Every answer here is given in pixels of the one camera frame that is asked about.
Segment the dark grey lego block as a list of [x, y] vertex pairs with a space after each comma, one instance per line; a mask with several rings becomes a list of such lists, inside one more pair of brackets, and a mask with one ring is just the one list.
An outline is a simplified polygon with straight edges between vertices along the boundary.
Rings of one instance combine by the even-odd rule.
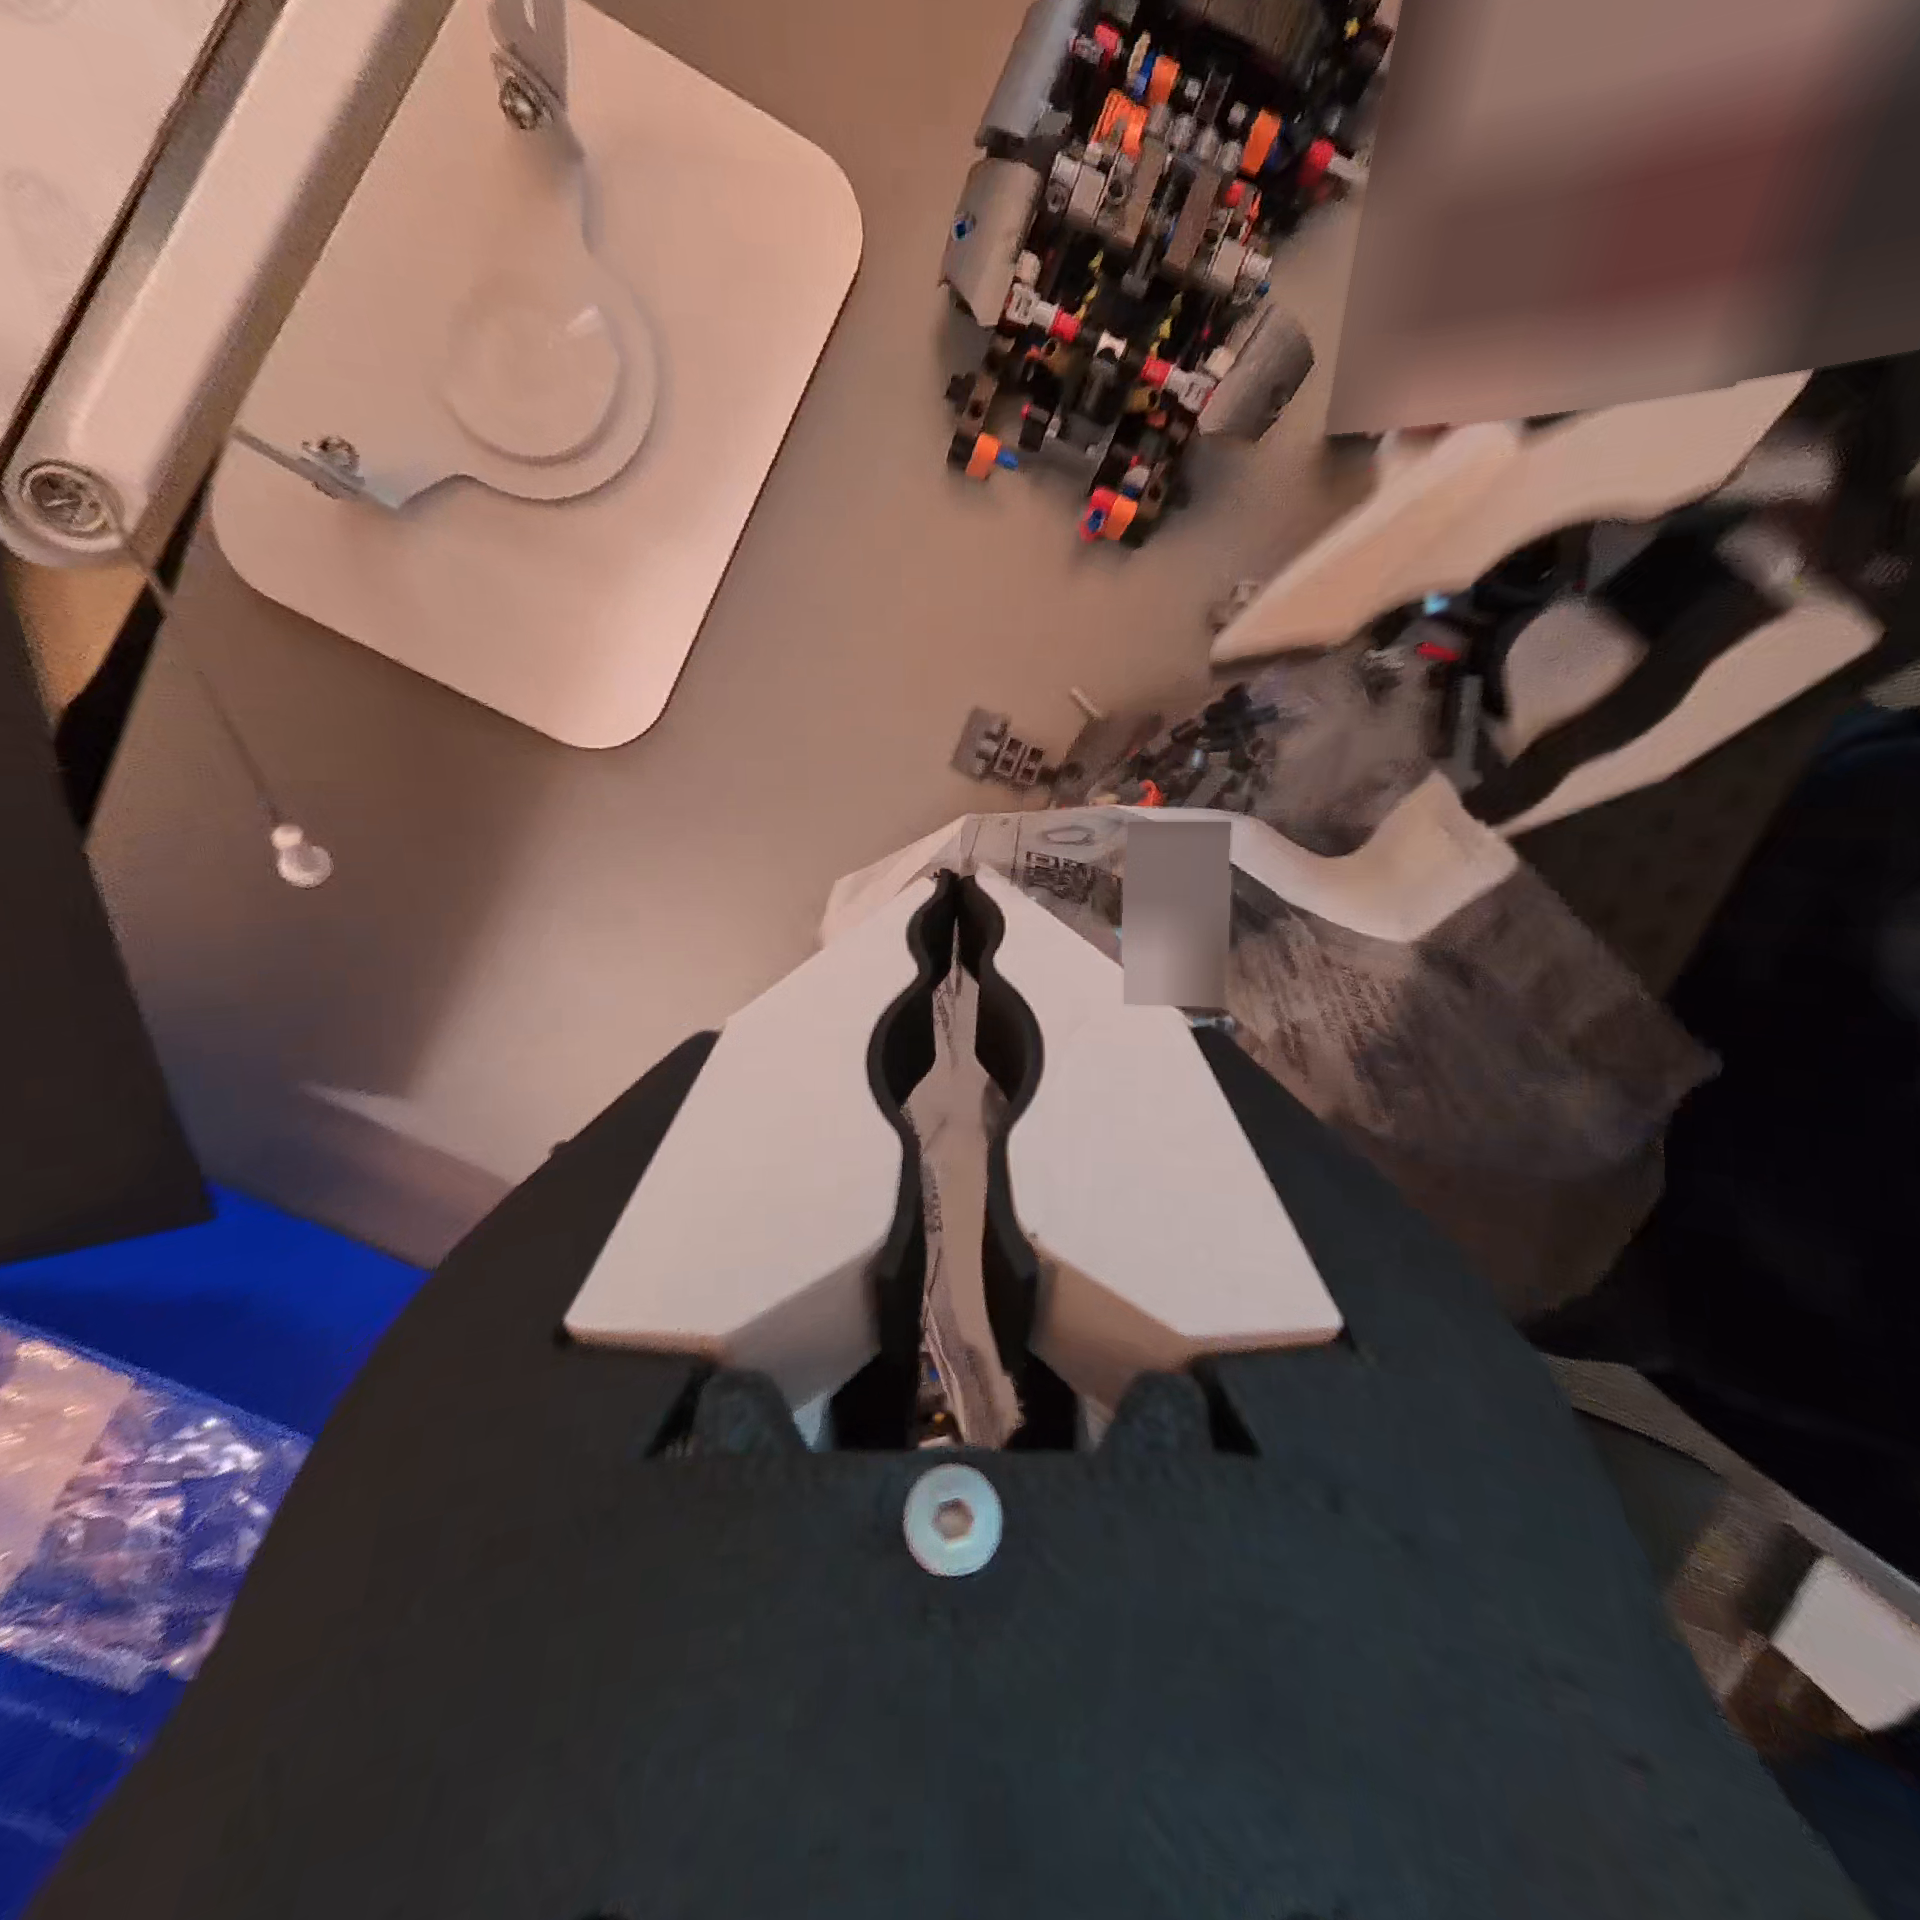
[[968, 712], [951, 765], [977, 783], [1031, 790], [1047, 778], [1047, 751], [1014, 731], [1007, 713], [977, 706]]

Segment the plastic bag of lego parts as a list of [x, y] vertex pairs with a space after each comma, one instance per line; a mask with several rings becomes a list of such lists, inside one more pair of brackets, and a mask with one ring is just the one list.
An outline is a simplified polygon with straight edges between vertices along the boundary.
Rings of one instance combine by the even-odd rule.
[[[1433, 772], [1422, 677], [1355, 647], [1311, 651], [1178, 718], [1091, 721], [1042, 778], [1044, 801], [979, 800], [840, 875], [821, 937], [924, 872], [993, 867], [1118, 958], [1125, 805], [1252, 816], [1341, 856]], [[1293, 907], [1232, 866], [1223, 1013], [1531, 1329], [1621, 1260], [1716, 1058], [1519, 860], [1410, 944]]]

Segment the blue plastic bin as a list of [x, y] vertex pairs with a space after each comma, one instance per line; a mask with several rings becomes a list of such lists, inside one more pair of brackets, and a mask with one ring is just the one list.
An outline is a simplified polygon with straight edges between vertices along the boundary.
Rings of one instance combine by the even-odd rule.
[[[179, 1382], [317, 1438], [426, 1268], [210, 1188], [194, 1225], [2, 1268], [5, 1318], [122, 1371]], [[187, 1693], [100, 1687], [5, 1655], [2, 1914], [22, 1916], [68, 1844]]]

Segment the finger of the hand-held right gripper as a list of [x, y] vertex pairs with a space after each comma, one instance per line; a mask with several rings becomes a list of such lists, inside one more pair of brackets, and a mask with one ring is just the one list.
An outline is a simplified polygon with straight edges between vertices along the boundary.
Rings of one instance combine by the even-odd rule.
[[1643, 522], [1716, 491], [1810, 372], [1578, 411], [1476, 422], [1398, 456], [1373, 491], [1290, 557], [1214, 636], [1228, 667], [1350, 642], [1380, 614], [1452, 596], [1578, 524]]
[[1657, 636], [1598, 598], [1567, 598], [1521, 632], [1507, 677], [1550, 706], [1597, 695], [1495, 757], [1466, 808], [1514, 839], [1661, 785], [1867, 659], [1883, 636], [1861, 600], [1818, 586], [1773, 596], [1723, 579]]

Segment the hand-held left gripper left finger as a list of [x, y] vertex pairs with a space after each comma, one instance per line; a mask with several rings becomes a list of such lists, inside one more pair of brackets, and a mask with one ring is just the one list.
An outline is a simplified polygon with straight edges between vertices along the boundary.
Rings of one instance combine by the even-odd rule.
[[920, 977], [920, 875], [732, 1013], [564, 1312], [585, 1346], [690, 1355], [825, 1406], [881, 1350], [900, 1130], [870, 1050]]

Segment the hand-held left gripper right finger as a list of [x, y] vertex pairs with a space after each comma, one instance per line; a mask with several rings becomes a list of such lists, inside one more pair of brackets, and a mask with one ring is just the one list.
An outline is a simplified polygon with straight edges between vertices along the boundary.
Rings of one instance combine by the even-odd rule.
[[1031, 1348], [1100, 1412], [1139, 1375], [1326, 1346], [1344, 1320], [1172, 1006], [995, 870], [995, 977], [1038, 1027], [1037, 1090], [1007, 1136], [1013, 1211], [1038, 1257]]

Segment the clear plastic bag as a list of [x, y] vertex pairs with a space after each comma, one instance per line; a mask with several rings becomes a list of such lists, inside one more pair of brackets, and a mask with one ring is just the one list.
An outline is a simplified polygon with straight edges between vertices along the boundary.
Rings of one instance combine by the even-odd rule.
[[309, 1452], [5, 1318], [5, 1655], [120, 1693], [192, 1679]]

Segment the white book stand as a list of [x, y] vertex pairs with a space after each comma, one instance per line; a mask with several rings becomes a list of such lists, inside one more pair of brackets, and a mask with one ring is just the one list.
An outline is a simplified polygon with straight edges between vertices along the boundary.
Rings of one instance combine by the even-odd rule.
[[158, 551], [574, 747], [660, 718], [852, 291], [796, 127], [598, 3], [5, 3], [5, 549]]

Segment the lego car chassis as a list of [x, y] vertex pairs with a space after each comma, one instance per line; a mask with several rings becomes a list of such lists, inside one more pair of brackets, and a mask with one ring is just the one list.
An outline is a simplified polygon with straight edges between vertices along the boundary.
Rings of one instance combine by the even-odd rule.
[[1366, 180], [1393, 40], [1378, 2], [1029, 3], [943, 252], [949, 467], [1059, 463], [1137, 549], [1199, 442], [1265, 437], [1317, 364], [1279, 259]]

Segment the person's dark blue jacket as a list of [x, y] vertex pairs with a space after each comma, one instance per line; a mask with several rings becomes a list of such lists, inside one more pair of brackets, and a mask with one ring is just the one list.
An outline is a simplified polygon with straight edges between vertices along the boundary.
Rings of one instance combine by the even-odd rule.
[[1919, 719], [1837, 724], [1671, 994], [1718, 1069], [1612, 1274], [1531, 1326], [1631, 1365], [1919, 1573]]

